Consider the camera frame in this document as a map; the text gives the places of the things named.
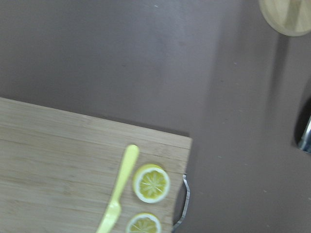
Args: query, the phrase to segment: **wood grain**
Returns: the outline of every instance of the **wood grain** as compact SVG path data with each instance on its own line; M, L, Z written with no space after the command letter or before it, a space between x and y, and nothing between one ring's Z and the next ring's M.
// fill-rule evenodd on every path
M128 144L141 151L134 170L158 164L172 185L165 200L146 204L131 177L112 233L140 212L156 215L169 233L190 138L0 98L0 232L95 232Z

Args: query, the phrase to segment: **countertop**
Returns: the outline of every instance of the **countertop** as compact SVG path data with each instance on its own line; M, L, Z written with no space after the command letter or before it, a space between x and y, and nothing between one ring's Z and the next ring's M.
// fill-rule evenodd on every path
M0 2L1 97L193 138L177 233L310 232L310 87L256 0Z

